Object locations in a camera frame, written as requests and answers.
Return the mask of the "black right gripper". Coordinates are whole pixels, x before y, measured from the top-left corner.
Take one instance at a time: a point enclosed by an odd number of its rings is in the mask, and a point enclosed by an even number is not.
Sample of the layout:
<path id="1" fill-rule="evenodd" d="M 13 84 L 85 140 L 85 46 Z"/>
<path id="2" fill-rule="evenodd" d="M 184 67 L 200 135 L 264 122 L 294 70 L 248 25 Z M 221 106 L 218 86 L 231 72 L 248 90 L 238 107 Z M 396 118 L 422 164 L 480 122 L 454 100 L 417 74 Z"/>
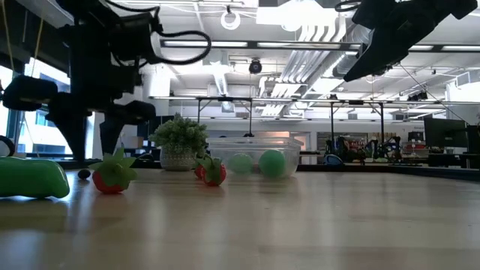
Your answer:
<path id="1" fill-rule="evenodd" d="M 357 61 L 343 79 L 346 82 L 367 75 L 385 73 L 409 55 L 409 48 L 428 36 L 446 17 L 458 20 L 478 7 L 477 0 L 346 0 L 357 5 L 352 21 L 370 29 Z"/>

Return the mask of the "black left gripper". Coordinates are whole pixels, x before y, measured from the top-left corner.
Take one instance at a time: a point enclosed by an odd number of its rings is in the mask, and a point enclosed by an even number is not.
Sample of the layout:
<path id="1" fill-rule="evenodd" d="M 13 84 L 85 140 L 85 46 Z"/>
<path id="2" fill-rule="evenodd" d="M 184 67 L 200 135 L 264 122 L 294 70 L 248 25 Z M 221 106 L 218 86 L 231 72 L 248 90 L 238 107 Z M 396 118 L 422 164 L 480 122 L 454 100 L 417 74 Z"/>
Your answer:
<path id="1" fill-rule="evenodd" d="M 103 154 L 115 152 L 125 125 L 141 125 L 156 116 L 151 103 L 139 100 L 126 105 L 113 103 L 124 93 L 133 94 L 134 87 L 141 82 L 134 66 L 113 64 L 109 56 L 72 55 L 70 93 L 58 91 L 53 81 L 19 75 L 4 90 L 2 101 L 8 109 L 29 112 L 47 105 L 46 120 L 59 129 L 73 159 L 83 162 L 86 159 L 86 118 L 90 115 L 87 109 L 106 110 L 104 121 L 99 125 Z"/>

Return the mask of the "red toy strawberry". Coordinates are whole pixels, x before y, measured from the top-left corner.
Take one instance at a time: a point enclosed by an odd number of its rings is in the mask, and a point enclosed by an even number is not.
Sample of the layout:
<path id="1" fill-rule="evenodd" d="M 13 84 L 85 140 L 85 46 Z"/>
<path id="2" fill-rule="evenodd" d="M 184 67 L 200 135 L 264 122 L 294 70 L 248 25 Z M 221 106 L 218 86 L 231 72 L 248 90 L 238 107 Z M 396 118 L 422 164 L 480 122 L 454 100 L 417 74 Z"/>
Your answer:
<path id="1" fill-rule="evenodd" d="M 137 172 L 131 168 L 135 157 L 125 157 L 125 150 L 118 148 L 114 154 L 105 153 L 101 162 L 88 166 L 94 186 L 102 194 L 120 194 L 126 191 Z"/>
<path id="2" fill-rule="evenodd" d="M 227 171 L 220 158 L 206 155 L 201 165 L 202 180 L 207 186 L 218 187 L 224 182 Z"/>
<path id="3" fill-rule="evenodd" d="M 196 166 L 194 170 L 194 174 L 197 179 L 203 181 L 206 176 L 206 169 L 204 167 L 205 160 L 204 159 L 197 159 Z"/>

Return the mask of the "green toy cucumber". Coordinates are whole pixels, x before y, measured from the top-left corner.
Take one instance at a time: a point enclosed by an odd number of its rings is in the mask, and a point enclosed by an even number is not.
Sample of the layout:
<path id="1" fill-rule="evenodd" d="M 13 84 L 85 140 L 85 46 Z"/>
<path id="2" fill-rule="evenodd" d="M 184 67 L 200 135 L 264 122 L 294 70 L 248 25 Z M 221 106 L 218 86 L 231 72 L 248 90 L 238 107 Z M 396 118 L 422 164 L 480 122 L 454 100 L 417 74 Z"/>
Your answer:
<path id="1" fill-rule="evenodd" d="M 0 157 L 0 197 L 55 197 L 70 193 L 63 168 L 52 160 Z"/>

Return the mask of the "light green toy cabbage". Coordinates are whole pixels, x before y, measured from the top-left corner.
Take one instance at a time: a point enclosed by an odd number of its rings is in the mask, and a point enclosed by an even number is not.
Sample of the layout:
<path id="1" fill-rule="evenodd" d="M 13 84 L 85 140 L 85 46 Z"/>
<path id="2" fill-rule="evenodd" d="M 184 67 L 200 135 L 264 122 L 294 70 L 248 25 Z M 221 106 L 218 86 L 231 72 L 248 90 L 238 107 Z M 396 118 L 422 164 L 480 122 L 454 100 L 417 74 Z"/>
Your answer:
<path id="1" fill-rule="evenodd" d="M 253 169 L 253 159 L 250 155 L 245 153 L 234 154 L 227 163 L 227 169 L 235 174 L 245 175 L 250 174 Z"/>

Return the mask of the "green ball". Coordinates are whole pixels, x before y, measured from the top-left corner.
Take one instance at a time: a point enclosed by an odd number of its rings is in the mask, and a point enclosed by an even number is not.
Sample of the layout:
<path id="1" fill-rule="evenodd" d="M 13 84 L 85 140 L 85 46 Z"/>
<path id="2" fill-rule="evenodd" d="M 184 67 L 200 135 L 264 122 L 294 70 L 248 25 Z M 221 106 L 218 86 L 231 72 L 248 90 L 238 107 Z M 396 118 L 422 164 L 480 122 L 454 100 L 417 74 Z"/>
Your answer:
<path id="1" fill-rule="evenodd" d="M 287 172 L 287 159 L 279 150 L 266 150 L 258 160 L 260 172 L 267 178 L 283 178 Z"/>

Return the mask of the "clear plastic tupperware container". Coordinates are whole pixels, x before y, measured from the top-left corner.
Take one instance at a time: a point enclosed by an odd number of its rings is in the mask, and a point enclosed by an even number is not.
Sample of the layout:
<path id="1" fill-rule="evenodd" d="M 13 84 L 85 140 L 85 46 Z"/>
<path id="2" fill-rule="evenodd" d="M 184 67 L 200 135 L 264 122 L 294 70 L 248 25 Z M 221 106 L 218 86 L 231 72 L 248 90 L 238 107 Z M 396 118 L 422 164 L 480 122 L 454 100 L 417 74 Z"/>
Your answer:
<path id="1" fill-rule="evenodd" d="M 258 160 L 266 150 L 274 149 L 282 151 L 286 158 L 286 175 L 290 177 L 299 165 L 299 155 L 303 142 L 291 137 L 230 137 L 230 138 L 209 138 L 207 139 L 210 154 L 213 158 L 220 158 L 226 165 L 228 160 L 235 154 L 245 153 L 253 159 L 253 169 L 250 174 L 239 175 L 227 169 L 229 172 L 238 176 L 249 176 L 260 172 Z"/>

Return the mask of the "green artificial potted plant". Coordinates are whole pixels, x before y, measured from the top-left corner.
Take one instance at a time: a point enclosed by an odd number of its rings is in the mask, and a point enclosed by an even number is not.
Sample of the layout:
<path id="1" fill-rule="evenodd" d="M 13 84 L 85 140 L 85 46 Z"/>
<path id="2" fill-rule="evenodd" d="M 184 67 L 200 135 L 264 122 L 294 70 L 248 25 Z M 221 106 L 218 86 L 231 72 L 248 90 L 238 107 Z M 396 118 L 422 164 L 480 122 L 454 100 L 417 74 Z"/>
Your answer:
<path id="1" fill-rule="evenodd" d="M 167 171 L 188 171 L 206 153 L 206 126 L 179 113 L 158 126 L 148 139 L 160 148 L 160 165 Z"/>

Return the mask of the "black computer monitor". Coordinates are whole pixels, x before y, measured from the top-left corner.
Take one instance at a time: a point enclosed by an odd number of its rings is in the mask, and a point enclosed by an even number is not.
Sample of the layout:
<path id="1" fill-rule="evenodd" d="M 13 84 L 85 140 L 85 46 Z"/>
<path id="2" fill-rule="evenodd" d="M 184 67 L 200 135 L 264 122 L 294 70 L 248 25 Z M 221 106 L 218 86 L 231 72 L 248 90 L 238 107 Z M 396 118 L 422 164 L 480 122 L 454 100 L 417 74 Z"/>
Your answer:
<path id="1" fill-rule="evenodd" d="M 466 148 L 466 124 L 463 120 L 425 118 L 424 137 L 430 147 Z"/>
<path id="2" fill-rule="evenodd" d="M 467 133 L 467 149 L 471 154 L 480 154 L 480 125 L 468 125 Z"/>

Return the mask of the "black desk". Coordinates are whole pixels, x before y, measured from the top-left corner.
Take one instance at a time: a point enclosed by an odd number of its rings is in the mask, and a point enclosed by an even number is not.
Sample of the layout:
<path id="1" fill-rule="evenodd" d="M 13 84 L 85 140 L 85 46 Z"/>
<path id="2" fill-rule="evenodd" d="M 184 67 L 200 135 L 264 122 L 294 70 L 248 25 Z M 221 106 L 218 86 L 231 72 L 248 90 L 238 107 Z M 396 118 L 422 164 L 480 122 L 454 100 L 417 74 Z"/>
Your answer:
<path id="1" fill-rule="evenodd" d="M 429 154 L 427 164 L 429 167 L 460 167 L 480 170 L 480 154 Z"/>

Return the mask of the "silver ventilation duct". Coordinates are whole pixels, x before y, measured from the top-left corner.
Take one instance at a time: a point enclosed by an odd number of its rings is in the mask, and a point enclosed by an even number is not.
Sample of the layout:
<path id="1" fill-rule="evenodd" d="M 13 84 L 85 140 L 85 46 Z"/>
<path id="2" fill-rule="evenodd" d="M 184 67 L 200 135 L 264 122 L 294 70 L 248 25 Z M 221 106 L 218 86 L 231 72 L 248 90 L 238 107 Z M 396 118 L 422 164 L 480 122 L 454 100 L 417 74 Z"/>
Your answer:
<path id="1" fill-rule="evenodd" d="M 354 26 L 347 28 L 347 20 L 338 17 L 327 25 L 304 25 L 298 41 L 311 42 L 356 42 Z M 306 83 L 329 55 L 329 51 L 293 50 L 285 65 L 279 83 Z"/>

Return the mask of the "black aluminium table frame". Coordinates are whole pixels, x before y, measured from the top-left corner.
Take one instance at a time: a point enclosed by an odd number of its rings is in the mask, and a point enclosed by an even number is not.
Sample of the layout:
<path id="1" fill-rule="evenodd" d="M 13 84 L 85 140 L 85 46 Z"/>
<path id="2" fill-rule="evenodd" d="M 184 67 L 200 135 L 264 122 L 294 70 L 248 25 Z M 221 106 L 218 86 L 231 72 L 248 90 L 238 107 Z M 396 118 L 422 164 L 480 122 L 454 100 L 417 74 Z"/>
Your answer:
<path id="1" fill-rule="evenodd" d="M 40 161 L 55 161 L 66 170 L 86 169 L 88 165 L 96 163 L 99 160 L 87 160 L 79 163 L 75 160 L 62 160 L 46 158 L 33 158 Z M 160 162 L 153 161 L 135 161 L 132 166 L 134 169 L 162 169 Z M 315 172 L 315 173 L 395 173 L 411 176 L 424 176 L 441 179 L 454 179 L 468 182 L 480 183 L 480 169 L 455 169 L 441 167 L 424 167 L 424 166 L 396 166 L 385 163 L 377 163 L 369 166 L 360 165 L 343 165 L 343 166 L 326 166 L 326 165 L 298 165 L 296 172 Z"/>

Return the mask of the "black ceiling light rail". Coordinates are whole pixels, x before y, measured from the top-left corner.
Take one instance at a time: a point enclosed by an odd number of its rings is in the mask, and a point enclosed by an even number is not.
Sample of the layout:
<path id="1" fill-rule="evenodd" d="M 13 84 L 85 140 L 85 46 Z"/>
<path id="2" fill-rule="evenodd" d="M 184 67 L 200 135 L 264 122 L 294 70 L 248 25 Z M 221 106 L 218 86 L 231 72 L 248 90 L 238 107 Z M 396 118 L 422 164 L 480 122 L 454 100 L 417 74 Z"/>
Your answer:
<path id="1" fill-rule="evenodd" d="M 195 40 L 177 40 L 177 41 L 195 41 Z M 246 49 L 246 50 L 322 50 L 322 51 L 360 51 L 361 49 L 366 48 L 366 46 L 363 43 L 346 43 L 346 42 L 300 42 L 300 41 L 277 41 L 280 43 L 283 42 L 293 42 L 293 43 L 319 43 L 319 44 L 340 44 L 341 47 L 340 49 L 296 49 L 296 48 L 262 48 L 258 47 L 257 44 L 259 42 L 274 42 L 274 41 L 255 41 L 255 40 L 248 40 L 245 41 L 248 43 L 247 47 L 229 47 L 229 48 L 214 48 L 211 47 L 212 49 Z M 433 49 L 431 51 L 421 51 L 421 52 L 411 52 L 411 53 L 480 53 L 480 52 L 448 52 L 448 51 L 442 51 L 443 46 L 449 46 L 451 44 L 416 44 L 416 45 L 432 45 Z M 202 47 L 165 47 L 165 48 L 202 48 Z"/>

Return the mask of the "black metal gantry frame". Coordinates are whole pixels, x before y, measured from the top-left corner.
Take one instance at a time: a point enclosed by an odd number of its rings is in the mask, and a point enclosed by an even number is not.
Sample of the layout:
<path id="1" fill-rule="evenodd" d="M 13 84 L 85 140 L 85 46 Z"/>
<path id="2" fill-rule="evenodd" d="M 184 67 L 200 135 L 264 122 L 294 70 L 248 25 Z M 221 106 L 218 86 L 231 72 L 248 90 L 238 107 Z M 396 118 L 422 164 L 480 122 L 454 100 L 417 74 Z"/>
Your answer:
<path id="1" fill-rule="evenodd" d="M 379 112 L 378 114 L 380 115 L 380 135 L 381 135 L 381 143 L 385 142 L 385 135 L 384 135 L 384 105 L 385 101 L 384 100 L 338 100 L 338 99 L 298 99 L 298 98 L 261 98 L 261 97 L 228 97 L 228 96 L 215 96 L 215 97 L 193 97 L 195 101 L 198 103 L 198 108 L 197 108 L 197 121 L 200 121 L 200 112 L 203 110 L 203 106 L 201 106 L 202 101 L 208 101 L 208 103 L 205 104 L 205 107 L 207 107 L 212 101 L 218 101 L 218 102 L 239 102 L 240 104 L 244 105 L 245 103 L 249 103 L 249 106 L 246 106 L 246 110 L 250 113 L 248 116 L 249 120 L 249 131 L 252 131 L 252 109 L 253 109 L 253 104 L 254 102 L 273 102 L 274 104 L 290 104 L 290 103 L 295 103 L 295 102 L 304 102 L 304 103 L 312 103 L 312 104 L 328 104 L 331 109 L 331 116 L 334 115 L 333 113 L 333 106 L 335 104 L 346 104 L 350 106 L 361 106 L 361 105 L 369 105 L 372 107 L 374 110 L 374 104 L 376 104 L 379 107 Z"/>

